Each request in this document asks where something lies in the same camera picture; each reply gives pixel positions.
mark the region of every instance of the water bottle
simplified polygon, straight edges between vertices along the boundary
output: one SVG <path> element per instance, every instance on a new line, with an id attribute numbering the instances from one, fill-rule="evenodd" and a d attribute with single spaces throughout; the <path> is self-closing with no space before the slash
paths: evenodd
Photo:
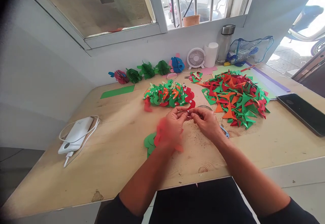
<path id="1" fill-rule="evenodd" d="M 236 25 L 228 24 L 222 27 L 221 39 L 218 40 L 219 52 L 217 64 L 223 64 L 226 61 L 227 54 L 231 45 L 231 38 L 235 32 Z"/>

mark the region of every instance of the phone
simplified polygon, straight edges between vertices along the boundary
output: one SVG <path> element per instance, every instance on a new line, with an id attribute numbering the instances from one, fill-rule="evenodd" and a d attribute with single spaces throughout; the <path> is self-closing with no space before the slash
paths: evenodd
<path id="1" fill-rule="evenodd" d="M 277 99 L 313 133 L 325 136 L 325 114 L 294 93 L 277 96 Z"/>

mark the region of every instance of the black sleeve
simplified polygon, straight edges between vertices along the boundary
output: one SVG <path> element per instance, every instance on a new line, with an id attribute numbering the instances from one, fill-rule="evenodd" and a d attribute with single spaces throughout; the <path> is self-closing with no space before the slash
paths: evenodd
<path id="1" fill-rule="evenodd" d="M 141 224 L 143 216 L 132 214 L 122 203 L 119 194 L 107 204 L 99 213 L 97 224 L 131 223 Z"/>
<path id="2" fill-rule="evenodd" d="M 258 218 L 261 224 L 319 224 L 316 218 L 303 210 L 293 199 L 290 198 L 290 203 L 282 210 L 273 213 L 267 217 Z"/>

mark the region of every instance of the hand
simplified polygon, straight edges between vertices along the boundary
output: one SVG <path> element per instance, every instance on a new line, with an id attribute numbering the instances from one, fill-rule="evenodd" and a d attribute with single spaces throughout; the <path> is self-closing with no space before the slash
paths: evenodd
<path id="1" fill-rule="evenodd" d="M 205 108 L 192 108 L 190 109 L 190 118 L 194 120 L 204 136 L 210 139 L 214 144 L 225 138 L 225 135 L 220 128 L 214 112 Z"/>
<path id="2" fill-rule="evenodd" d="M 181 134 L 183 132 L 183 123 L 188 116 L 187 107 L 177 106 L 173 108 L 165 118 L 164 133 L 161 140 L 165 143 L 176 145 L 181 141 Z"/>

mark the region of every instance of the white desk fan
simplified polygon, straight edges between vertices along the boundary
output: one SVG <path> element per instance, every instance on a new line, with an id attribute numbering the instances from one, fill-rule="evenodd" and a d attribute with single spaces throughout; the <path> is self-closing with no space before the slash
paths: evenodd
<path id="1" fill-rule="evenodd" d="M 205 52 L 201 48 L 191 49 L 189 54 L 187 55 L 187 63 L 190 65 L 189 70 L 193 68 L 202 67 L 204 68 L 204 58 Z"/>

